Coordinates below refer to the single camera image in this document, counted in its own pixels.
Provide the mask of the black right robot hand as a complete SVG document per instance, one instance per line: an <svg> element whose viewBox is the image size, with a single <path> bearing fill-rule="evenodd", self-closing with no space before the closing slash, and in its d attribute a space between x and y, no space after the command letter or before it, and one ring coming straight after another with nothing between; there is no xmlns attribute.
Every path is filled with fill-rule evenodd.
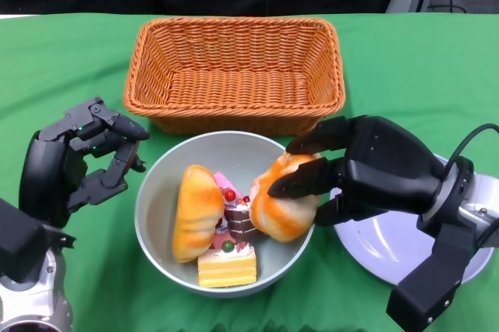
<svg viewBox="0 0 499 332"><path fill-rule="evenodd" d="M444 182L444 166L426 145L400 125L378 116L344 116L319 122L286 147L292 155L343 150L280 177L269 196L298 199L341 192L317 209L314 222L332 226L387 211L420 215L434 204Z"/></svg>

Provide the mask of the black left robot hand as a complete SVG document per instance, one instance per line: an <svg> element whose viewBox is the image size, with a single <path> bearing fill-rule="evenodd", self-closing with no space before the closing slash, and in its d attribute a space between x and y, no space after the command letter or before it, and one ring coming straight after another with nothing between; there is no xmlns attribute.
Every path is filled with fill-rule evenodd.
<svg viewBox="0 0 499 332"><path fill-rule="evenodd" d="M125 176L142 173L137 154L149 132L93 97L34 133L19 186L19 209L56 228L72 214L128 188Z"/></svg>

